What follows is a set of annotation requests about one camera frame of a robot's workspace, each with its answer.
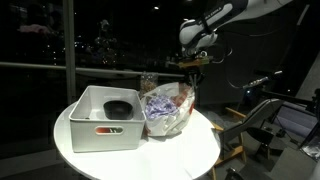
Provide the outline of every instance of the plastic container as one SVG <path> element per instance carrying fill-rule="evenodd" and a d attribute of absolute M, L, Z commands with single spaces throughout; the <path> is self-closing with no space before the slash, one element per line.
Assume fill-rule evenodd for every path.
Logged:
<path fill-rule="evenodd" d="M 158 84 L 157 73 L 143 72 L 140 78 L 139 97 L 142 98 L 145 93 L 154 90 L 157 87 L 157 84 Z"/>
<path fill-rule="evenodd" d="M 132 119 L 108 119 L 103 105 L 109 101 L 131 104 Z M 137 91 L 101 86 L 86 88 L 69 119 L 74 152 L 136 149 L 146 121 Z"/>

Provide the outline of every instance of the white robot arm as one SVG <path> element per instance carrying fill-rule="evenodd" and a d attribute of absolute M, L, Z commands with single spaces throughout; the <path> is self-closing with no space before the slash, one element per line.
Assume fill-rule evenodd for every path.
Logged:
<path fill-rule="evenodd" d="M 279 9 L 292 0 L 226 0 L 196 20 L 180 26 L 179 39 L 184 56 L 192 56 L 200 48 L 210 47 L 217 39 L 215 31 L 238 20 L 252 19 Z"/>

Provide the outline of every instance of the clear plastic bag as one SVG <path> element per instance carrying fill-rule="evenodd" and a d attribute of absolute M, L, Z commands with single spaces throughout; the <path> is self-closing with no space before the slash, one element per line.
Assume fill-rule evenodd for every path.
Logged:
<path fill-rule="evenodd" d="M 146 128 L 148 136 L 167 136 L 174 135 L 188 124 L 189 117 L 194 106 L 193 88 L 179 83 L 169 83 L 158 86 L 156 89 L 144 94 L 141 99 L 142 108 L 147 106 L 147 98 L 165 95 L 171 98 L 178 107 L 175 115 L 162 115 L 156 119 L 147 119 Z"/>

